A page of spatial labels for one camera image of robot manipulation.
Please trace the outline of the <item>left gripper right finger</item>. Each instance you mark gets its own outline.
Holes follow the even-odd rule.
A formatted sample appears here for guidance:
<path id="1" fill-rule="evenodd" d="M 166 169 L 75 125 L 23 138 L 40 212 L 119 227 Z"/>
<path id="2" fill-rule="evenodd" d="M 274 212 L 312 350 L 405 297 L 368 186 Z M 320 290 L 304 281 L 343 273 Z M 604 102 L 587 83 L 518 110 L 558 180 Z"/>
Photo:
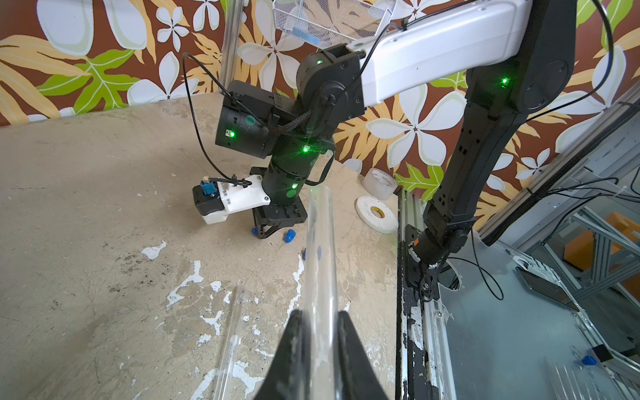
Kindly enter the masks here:
<path id="1" fill-rule="evenodd" d="M 338 313 L 338 361 L 342 399 L 388 400 L 346 311 Z"/>

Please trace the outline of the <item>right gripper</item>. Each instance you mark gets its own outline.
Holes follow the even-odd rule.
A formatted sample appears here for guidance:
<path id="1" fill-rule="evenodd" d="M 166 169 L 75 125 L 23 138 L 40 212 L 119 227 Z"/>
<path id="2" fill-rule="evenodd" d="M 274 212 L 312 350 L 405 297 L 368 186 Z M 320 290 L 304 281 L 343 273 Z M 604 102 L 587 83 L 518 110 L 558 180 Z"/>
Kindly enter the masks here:
<path id="1" fill-rule="evenodd" d="M 280 225 L 296 225 L 306 221 L 307 210 L 299 196 L 303 188 L 299 176 L 272 167 L 252 167 L 250 173 L 262 178 L 263 190 L 270 198 L 269 205 L 253 209 L 258 239 L 271 237 L 281 229 Z"/>

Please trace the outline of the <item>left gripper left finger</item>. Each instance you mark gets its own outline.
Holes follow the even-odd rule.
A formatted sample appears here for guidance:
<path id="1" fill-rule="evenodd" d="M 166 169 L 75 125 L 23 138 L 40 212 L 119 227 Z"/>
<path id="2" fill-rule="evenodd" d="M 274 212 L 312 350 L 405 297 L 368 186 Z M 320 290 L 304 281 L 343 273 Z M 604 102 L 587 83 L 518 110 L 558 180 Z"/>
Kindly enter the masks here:
<path id="1" fill-rule="evenodd" d="M 293 310 L 256 400 L 307 399 L 311 334 L 302 310 Z"/>

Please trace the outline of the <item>clear test tube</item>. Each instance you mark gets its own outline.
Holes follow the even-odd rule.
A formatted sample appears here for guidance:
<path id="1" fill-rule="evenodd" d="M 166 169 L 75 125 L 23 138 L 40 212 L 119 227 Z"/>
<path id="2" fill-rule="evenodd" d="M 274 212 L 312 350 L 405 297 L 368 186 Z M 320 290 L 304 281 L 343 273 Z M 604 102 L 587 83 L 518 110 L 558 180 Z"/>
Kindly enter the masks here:
<path id="1" fill-rule="evenodd" d="M 231 302 L 231 314 L 228 322 L 228 331 L 223 347 L 223 354 L 218 366 L 215 388 L 213 390 L 213 400 L 224 400 L 230 396 L 230 382 L 233 376 L 235 364 L 235 353 L 240 342 L 238 327 L 243 316 L 243 309 L 246 303 L 246 289 L 243 285 L 236 286 Z"/>
<path id="2" fill-rule="evenodd" d="M 333 198 L 326 186 L 310 192 L 302 300 L 308 345 L 307 399 L 340 399 L 338 289 Z"/>

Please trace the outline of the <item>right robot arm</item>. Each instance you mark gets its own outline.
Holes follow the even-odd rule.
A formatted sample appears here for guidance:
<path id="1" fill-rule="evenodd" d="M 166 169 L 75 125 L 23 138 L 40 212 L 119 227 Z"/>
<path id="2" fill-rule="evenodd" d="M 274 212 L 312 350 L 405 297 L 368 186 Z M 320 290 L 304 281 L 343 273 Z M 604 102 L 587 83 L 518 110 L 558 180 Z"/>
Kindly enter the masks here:
<path id="1" fill-rule="evenodd" d="M 284 98 L 234 81 L 223 102 L 216 143 L 269 165 L 246 181 L 219 183 L 207 223 L 245 210 L 262 236 L 306 220 L 300 191 L 318 156 L 333 149 L 340 123 L 421 85 L 465 72 L 462 131 L 413 244 L 433 265 L 465 244 L 476 204 L 510 138 L 548 106 L 573 73 L 573 1 L 474 1 L 388 26 L 376 38 L 309 55 L 295 73 L 298 96 Z"/>

